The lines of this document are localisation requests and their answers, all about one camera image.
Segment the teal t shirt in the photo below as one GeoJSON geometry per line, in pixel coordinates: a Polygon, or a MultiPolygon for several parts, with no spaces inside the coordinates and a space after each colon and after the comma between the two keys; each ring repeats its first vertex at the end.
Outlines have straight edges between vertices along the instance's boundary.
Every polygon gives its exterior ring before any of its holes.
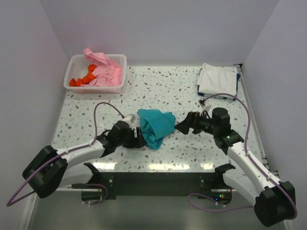
{"type": "Polygon", "coordinates": [[[175,130],[176,117],[172,112],[161,112],[157,109],[139,109],[140,126],[143,138],[149,148],[157,150],[164,137],[175,130]]]}

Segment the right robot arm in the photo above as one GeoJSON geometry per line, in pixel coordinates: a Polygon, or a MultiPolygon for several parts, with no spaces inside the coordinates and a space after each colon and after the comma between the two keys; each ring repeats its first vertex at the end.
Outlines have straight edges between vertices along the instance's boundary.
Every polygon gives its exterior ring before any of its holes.
{"type": "Polygon", "coordinates": [[[205,132],[213,136],[216,146],[236,163],[247,176],[250,185],[243,185],[226,172],[217,173],[214,184],[219,188],[229,186],[241,194],[253,207],[258,220],[266,227],[297,217],[295,188],[290,182],[282,182],[270,172],[247,147],[246,141],[231,128],[230,115],[224,108],[215,108],[208,118],[204,113],[189,112],[175,125],[186,135],[205,132]]]}

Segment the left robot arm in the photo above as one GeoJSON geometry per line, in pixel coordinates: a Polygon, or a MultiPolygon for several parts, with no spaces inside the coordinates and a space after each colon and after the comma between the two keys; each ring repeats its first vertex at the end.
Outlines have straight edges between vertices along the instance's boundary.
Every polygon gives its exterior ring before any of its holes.
{"type": "Polygon", "coordinates": [[[103,158],[116,148],[139,149],[146,145],[141,128],[131,128],[127,121],[117,121],[109,131],[103,132],[93,141],[66,149],[43,147],[22,173],[22,177],[40,197],[45,198],[64,181],[65,172],[78,164],[103,158]]]}

